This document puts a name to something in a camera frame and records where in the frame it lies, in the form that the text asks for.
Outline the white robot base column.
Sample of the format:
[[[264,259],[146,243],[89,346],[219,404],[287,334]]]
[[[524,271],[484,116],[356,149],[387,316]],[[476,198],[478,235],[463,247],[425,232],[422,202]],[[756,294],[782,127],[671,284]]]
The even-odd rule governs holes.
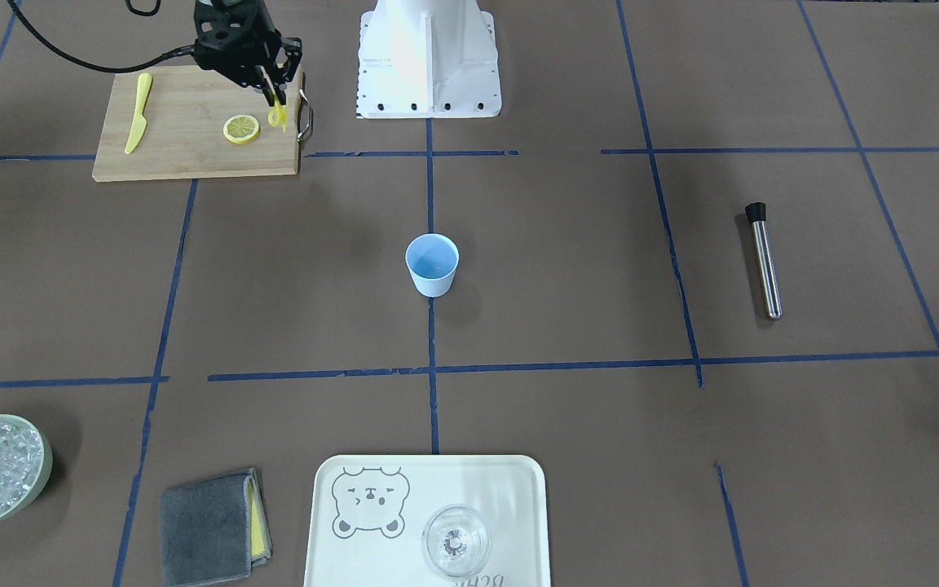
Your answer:
[[[500,116],[495,19],[476,1],[379,1],[359,33],[358,118]]]

